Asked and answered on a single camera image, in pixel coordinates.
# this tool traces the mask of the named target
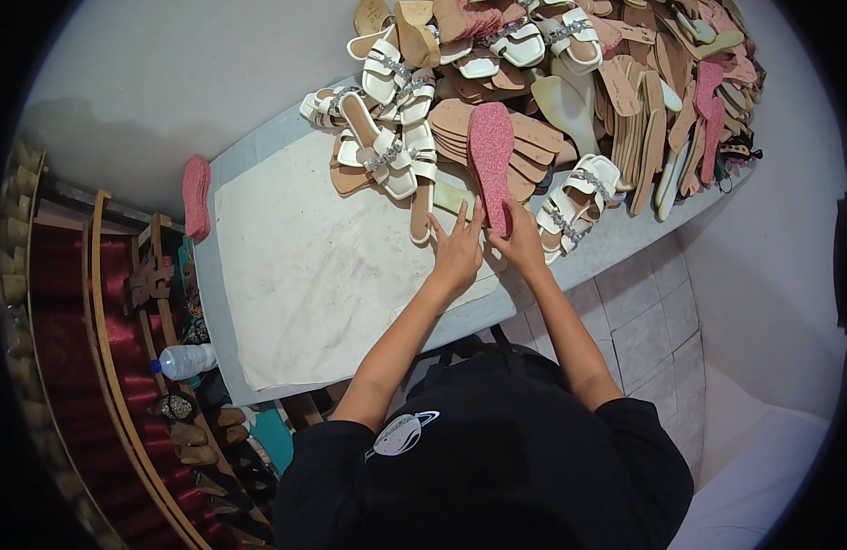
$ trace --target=plastic water bottle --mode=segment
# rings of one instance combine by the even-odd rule
[[[216,367],[212,344],[169,346],[152,361],[152,372],[163,372],[170,380],[186,380]]]

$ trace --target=tiled wall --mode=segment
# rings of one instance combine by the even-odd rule
[[[669,233],[571,289],[567,297],[600,346],[618,387],[655,403],[661,426],[685,457],[697,486],[704,443],[704,359],[677,236]],[[555,359],[539,306],[501,325],[512,343]],[[492,340],[485,332],[482,337]]]

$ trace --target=rhinestone strap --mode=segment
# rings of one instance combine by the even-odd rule
[[[493,46],[495,43],[499,42],[503,38],[509,36],[510,34],[514,33],[518,29],[520,29],[521,27],[527,25],[527,23],[529,23],[529,21],[527,20],[527,17],[524,17],[524,16],[521,17],[520,19],[518,19],[517,21],[512,21],[511,23],[507,24],[504,28],[500,29],[496,33],[489,34],[488,36],[485,36],[484,38],[480,38],[478,40],[477,46],[479,48],[490,48],[491,46]]]
[[[609,191],[606,190],[606,184],[600,181],[594,173],[585,170],[584,168],[579,168],[577,170],[573,170],[573,173],[570,174],[571,178],[576,178],[577,180],[584,180],[585,182],[589,182],[594,186],[594,189],[600,193],[600,196],[604,197],[604,203],[609,204],[612,200],[612,195]]]
[[[411,71],[402,63],[396,63],[394,60],[390,59],[386,54],[381,54],[380,52],[372,50],[369,52],[368,57],[375,61],[380,61],[380,63],[387,69],[400,74],[402,78],[411,80]]]
[[[408,94],[417,90],[418,88],[422,88],[423,86],[430,85],[435,86],[436,80],[433,77],[420,77],[415,78],[410,82],[406,82],[404,86],[399,88],[399,93],[396,95],[396,103],[405,98]]]
[[[552,218],[554,224],[561,229],[561,233],[566,235],[567,238],[569,238],[574,245],[579,244],[579,241],[581,241],[585,236],[584,233],[573,229],[573,227],[571,227],[570,224],[567,223],[567,220],[564,219],[564,215],[561,214],[558,209],[552,210],[549,215]]]
[[[328,113],[330,116],[341,116],[341,113],[338,111],[338,104],[341,103],[341,98],[345,95],[355,92],[356,95],[359,96],[360,99],[365,99],[365,92],[361,88],[357,88],[355,86],[345,86],[341,92],[336,92],[332,99],[328,103]]]
[[[365,170],[378,171],[384,166],[390,164],[393,160],[396,160],[396,157],[400,152],[402,152],[402,147],[402,141],[397,139],[393,142],[393,145],[391,145],[390,148],[384,151],[383,155],[377,159],[364,162],[363,165],[365,166]]]
[[[555,42],[560,42],[562,39],[568,38],[571,34],[581,33],[585,29],[593,28],[594,26],[588,19],[574,21],[569,25],[561,25],[559,28],[543,34],[542,41],[544,41],[548,46],[551,46],[551,44],[554,44]]]

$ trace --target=gray wall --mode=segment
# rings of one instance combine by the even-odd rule
[[[767,405],[830,419],[847,346],[832,286],[836,200],[847,189],[836,112],[776,6],[737,5],[768,71],[752,123],[765,158],[727,200],[679,230],[705,365]],[[707,418],[745,407],[731,395],[708,391]],[[707,430],[705,464],[721,452]]]
[[[182,169],[357,72],[355,0],[87,0],[36,79],[21,129],[55,172],[182,219]]]

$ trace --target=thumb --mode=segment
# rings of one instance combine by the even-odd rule
[[[487,242],[490,243],[491,247],[500,251],[500,253],[505,253],[508,249],[508,241],[491,229],[487,230]]]

